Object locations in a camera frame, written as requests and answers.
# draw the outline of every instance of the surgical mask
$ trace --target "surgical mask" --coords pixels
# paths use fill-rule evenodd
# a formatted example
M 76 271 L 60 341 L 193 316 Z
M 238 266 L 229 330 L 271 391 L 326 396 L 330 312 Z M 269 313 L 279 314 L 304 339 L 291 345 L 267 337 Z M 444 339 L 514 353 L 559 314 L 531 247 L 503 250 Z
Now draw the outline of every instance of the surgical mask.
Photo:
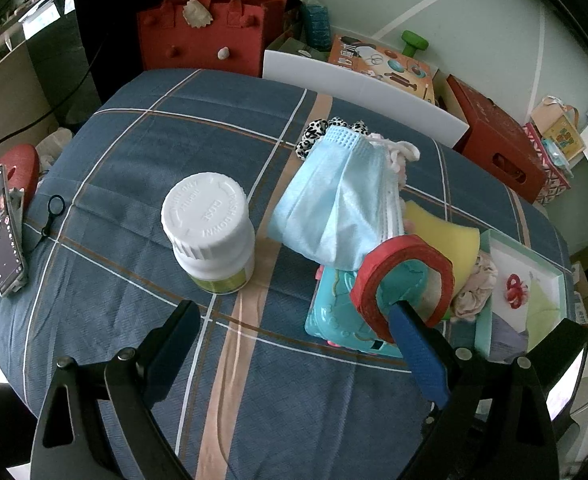
M 366 254 L 404 234 L 399 176 L 418 157 L 408 142 L 331 126 L 274 209 L 268 236 L 319 264 L 358 270 Z

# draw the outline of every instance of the blue liquid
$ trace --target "blue liquid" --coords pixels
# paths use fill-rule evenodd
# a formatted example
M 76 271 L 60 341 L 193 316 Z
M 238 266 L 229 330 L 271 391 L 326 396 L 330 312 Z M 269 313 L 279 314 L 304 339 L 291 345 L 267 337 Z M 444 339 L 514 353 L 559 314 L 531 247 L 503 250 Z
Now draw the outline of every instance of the blue liquid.
M 317 4 L 304 4 L 303 16 L 307 44 L 316 50 L 330 50 L 331 30 L 327 7 Z

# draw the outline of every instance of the blue gripper pad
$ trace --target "blue gripper pad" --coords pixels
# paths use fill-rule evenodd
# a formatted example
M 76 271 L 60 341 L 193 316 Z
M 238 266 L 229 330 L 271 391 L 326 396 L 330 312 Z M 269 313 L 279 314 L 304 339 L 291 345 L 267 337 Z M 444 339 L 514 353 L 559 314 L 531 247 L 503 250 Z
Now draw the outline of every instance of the blue gripper pad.
M 407 361 L 421 394 L 442 410 L 450 399 L 450 388 L 449 370 L 439 356 L 439 350 L 447 354 L 452 348 L 436 330 L 427 328 L 405 301 L 391 306 L 388 323 L 389 332 Z M 437 336 L 449 350 L 437 340 Z

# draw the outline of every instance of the open tray box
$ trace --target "open tray box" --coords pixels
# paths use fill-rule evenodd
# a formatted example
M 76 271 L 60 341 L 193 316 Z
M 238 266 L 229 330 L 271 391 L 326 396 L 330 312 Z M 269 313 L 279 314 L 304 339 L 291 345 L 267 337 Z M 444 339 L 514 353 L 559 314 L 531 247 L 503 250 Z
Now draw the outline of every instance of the open tray box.
M 528 322 L 530 327 L 533 326 L 532 323 L 535 320 L 540 320 L 541 315 L 543 315 L 547 322 L 539 323 L 536 326 L 544 326 L 544 332 L 551 332 L 561 319 L 567 317 L 565 277 L 559 269 L 534 251 L 494 229 L 489 229 L 481 234 L 481 250 L 490 254 L 498 269 L 498 278 L 494 291 L 487 300 L 484 309 L 476 317 L 474 347 L 486 359 L 494 360 L 490 355 L 494 314 L 500 316 L 517 333 L 522 333 Z M 530 300 L 517 309 L 512 309 L 504 298 L 506 281 L 512 273 L 517 274 L 530 288 Z M 537 279 L 538 285 L 540 285 L 548 300 L 558 306 L 556 316 L 549 308 L 542 306 L 543 302 L 540 301 L 540 298 L 536 301 L 535 297 L 532 296 L 531 281 L 534 278 Z M 527 351 L 531 350 L 537 342 L 536 336 L 532 340 L 532 334 L 530 334 Z

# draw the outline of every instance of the white bottle cap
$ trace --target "white bottle cap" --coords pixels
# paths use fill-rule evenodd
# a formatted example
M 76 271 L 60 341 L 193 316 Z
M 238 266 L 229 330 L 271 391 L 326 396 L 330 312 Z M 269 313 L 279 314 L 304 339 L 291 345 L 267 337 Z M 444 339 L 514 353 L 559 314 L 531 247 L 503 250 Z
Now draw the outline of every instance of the white bottle cap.
M 176 252 L 195 260 L 228 260 L 246 245 L 249 222 L 243 189 L 228 176 L 198 173 L 167 193 L 161 222 Z

